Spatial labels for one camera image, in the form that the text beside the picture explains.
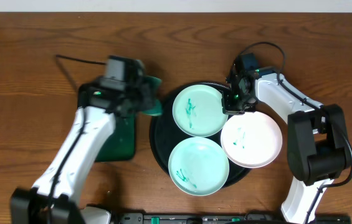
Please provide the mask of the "green scouring sponge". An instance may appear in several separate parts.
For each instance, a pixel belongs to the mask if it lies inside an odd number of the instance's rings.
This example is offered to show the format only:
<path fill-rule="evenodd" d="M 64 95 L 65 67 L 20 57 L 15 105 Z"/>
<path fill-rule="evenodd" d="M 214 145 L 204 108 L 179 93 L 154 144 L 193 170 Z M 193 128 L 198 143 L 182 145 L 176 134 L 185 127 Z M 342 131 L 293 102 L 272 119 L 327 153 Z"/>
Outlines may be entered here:
<path fill-rule="evenodd" d="M 162 80 L 157 77 L 145 76 L 144 82 L 149 84 L 149 89 L 151 96 L 153 97 L 153 106 L 149 106 L 147 110 L 142 111 L 142 113 L 148 116 L 160 116 L 163 113 L 162 104 L 158 99 L 158 89 L 162 83 Z"/>

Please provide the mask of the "mint plate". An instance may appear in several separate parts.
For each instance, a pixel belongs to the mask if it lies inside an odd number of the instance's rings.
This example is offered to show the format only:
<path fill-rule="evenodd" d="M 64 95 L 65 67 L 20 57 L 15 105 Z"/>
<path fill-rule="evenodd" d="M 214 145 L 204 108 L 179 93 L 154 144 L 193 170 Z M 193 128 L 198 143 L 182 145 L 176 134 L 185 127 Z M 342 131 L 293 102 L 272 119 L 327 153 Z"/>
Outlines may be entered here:
<path fill-rule="evenodd" d="M 181 90 L 173 101 L 172 115 L 180 130 L 198 137 L 218 133 L 229 117 L 223 113 L 221 92 L 209 85 Z"/>
<path fill-rule="evenodd" d="M 171 180 L 186 194 L 203 197 L 220 190 L 229 176 L 229 160 L 222 147 L 202 137 L 178 143 L 169 156 Z"/>

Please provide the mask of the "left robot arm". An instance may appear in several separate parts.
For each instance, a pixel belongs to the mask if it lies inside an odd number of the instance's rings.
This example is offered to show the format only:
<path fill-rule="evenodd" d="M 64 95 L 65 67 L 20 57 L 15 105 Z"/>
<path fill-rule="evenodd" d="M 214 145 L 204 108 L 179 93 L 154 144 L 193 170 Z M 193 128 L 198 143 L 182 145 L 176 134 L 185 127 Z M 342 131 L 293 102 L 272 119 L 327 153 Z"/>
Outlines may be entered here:
<path fill-rule="evenodd" d="M 141 60 L 110 56 L 105 65 L 104 75 L 78 87 L 74 123 L 50 166 L 31 189 L 11 195 L 12 223 L 111 222 L 104 208 L 79 208 L 84 183 L 117 118 L 154 109 L 158 86 Z"/>

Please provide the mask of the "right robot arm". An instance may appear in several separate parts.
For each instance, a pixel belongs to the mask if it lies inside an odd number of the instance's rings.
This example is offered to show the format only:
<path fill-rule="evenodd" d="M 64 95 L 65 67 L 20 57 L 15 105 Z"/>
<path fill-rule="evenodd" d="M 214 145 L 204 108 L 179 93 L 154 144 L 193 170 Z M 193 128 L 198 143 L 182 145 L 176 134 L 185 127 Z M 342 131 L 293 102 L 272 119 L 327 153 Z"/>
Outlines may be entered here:
<path fill-rule="evenodd" d="M 256 106 L 272 108 L 287 124 L 287 161 L 293 174 L 282 216 L 289 223 L 313 221 L 323 192 L 352 179 L 343 110 L 307 97 L 273 67 L 233 68 L 226 82 L 230 86 L 222 92 L 222 107 L 230 118 L 221 131 L 225 154 L 246 168 L 271 163 L 280 153 L 282 135 L 278 124 Z"/>

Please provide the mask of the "black rectangular water tray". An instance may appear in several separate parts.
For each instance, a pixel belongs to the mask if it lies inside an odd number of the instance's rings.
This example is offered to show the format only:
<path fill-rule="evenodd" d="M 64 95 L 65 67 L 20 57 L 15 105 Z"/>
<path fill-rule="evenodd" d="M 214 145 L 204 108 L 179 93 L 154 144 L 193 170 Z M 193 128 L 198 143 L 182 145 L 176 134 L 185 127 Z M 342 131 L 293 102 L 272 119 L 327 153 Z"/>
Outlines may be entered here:
<path fill-rule="evenodd" d="M 98 84 L 85 83 L 78 89 L 79 106 L 94 106 L 115 114 L 115 130 L 103 143 L 97 162 L 126 161 L 135 155 L 136 114 L 125 102 L 124 93 Z"/>

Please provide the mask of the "white pink plate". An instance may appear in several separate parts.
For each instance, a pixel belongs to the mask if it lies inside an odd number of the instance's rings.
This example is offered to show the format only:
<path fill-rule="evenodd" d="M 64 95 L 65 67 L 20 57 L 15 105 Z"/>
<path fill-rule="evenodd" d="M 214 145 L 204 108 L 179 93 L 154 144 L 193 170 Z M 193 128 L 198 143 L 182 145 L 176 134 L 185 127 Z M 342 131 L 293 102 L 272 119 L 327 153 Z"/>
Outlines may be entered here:
<path fill-rule="evenodd" d="M 256 169 L 270 164 L 283 144 L 278 124 L 261 112 L 234 115 L 221 131 L 221 147 L 241 167 Z"/>

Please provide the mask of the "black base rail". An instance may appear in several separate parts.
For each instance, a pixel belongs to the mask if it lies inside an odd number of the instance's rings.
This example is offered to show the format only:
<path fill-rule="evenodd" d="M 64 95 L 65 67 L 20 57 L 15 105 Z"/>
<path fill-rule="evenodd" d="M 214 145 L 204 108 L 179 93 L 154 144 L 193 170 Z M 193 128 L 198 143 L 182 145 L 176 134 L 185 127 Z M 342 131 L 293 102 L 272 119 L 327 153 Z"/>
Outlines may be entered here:
<path fill-rule="evenodd" d="M 110 223 L 114 224 L 235 224 L 235 223 L 288 223 L 278 215 L 248 213 L 247 215 L 147 215 L 119 213 Z"/>

